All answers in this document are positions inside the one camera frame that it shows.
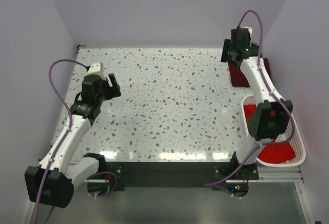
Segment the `dark red t-shirt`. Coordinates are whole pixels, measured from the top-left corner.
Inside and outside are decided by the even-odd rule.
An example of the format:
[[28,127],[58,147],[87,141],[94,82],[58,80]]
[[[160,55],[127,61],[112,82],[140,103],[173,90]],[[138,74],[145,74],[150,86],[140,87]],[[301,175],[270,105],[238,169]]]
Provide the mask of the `dark red t-shirt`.
[[[269,78],[271,79],[271,71],[270,71],[270,65],[269,61],[267,58],[262,59],[266,72],[269,75]],[[229,72],[230,72],[230,79],[231,79],[231,84],[233,87],[246,87],[250,88],[249,82],[245,75],[241,72],[240,68],[230,61],[227,61],[228,67],[229,67]]]

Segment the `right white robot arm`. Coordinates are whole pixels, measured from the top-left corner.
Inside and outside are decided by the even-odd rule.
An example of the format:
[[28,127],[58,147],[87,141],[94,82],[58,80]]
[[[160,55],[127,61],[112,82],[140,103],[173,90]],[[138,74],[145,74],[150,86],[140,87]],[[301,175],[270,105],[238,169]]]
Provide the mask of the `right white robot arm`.
[[250,27],[236,27],[224,41],[221,62],[230,63],[245,76],[254,100],[255,110],[247,121],[246,144],[234,153],[237,162],[229,166],[229,174],[241,179],[247,166],[254,164],[263,147],[283,134],[292,123],[293,104],[285,100],[273,85],[261,58],[260,46],[251,41]]

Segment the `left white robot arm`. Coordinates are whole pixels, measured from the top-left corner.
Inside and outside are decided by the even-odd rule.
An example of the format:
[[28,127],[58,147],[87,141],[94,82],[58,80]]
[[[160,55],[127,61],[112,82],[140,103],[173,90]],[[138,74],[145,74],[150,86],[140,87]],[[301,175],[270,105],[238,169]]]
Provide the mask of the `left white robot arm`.
[[82,90],[69,108],[65,127],[56,142],[37,166],[29,166],[25,171],[30,201],[65,208],[84,180],[105,176],[108,169],[103,155],[87,153],[76,165],[70,166],[70,162],[79,142],[100,115],[103,102],[119,96],[120,86],[114,74],[105,78],[98,74],[84,77]]

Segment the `white plastic laundry basket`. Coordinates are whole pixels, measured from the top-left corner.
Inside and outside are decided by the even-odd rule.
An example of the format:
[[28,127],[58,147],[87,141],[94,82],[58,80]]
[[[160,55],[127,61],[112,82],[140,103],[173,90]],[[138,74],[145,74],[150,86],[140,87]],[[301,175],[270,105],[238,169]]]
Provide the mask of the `white plastic laundry basket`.
[[[243,108],[243,105],[247,105],[247,104],[255,104],[255,99],[254,99],[253,95],[247,95],[241,101],[242,119],[244,122],[244,131],[245,131],[246,136],[248,138],[250,138],[251,136],[248,132],[247,121],[245,119],[244,108]],[[304,143],[302,141],[302,138],[301,138],[301,135],[300,135],[300,132],[299,132],[299,129],[297,126],[295,127],[294,136],[289,140],[288,143],[291,145],[291,147],[293,148],[293,150],[296,154],[296,157],[293,160],[287,161],[285,163],[280,163],[280,164],[272,164],[272,163],[263,162],[262,160],[257,158],[257,162],[260,163],[261,165],[269,166],[269,167],[293,167],[293,166],[301,165],[306,158],[306,151],[305,151]]]

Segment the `bright red t-shirt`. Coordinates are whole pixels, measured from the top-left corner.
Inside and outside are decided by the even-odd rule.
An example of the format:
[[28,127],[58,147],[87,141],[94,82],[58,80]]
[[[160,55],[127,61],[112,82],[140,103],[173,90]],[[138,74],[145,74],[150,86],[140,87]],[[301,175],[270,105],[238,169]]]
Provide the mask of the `bright red t-shirt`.
[[[252,113],[255,111],[256,105],[247,104],[243,105],[243,108],[245,119],[248,124],[248,120]],[[267,145],[258,155],[258,159],[262,160],[263,162],[272,164],[285,163],[287,161],[293,160],[295,157],[296,154],[288,142],[279,145]]]

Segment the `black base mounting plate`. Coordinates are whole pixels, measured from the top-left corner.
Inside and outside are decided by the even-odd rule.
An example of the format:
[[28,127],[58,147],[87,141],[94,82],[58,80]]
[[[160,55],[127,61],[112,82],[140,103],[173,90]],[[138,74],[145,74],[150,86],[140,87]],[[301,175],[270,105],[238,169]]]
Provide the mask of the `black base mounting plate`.
[[[227,177],[237,167],[230,162],[107,162],[108,171],[117,175],[114,191],[125,188],[202,188]],[[243,166],[228,180],[247,184],[258,180],[256,164]],[[87,180],[89,193],[105,193],[115,185],[114,176],[102,175]]]

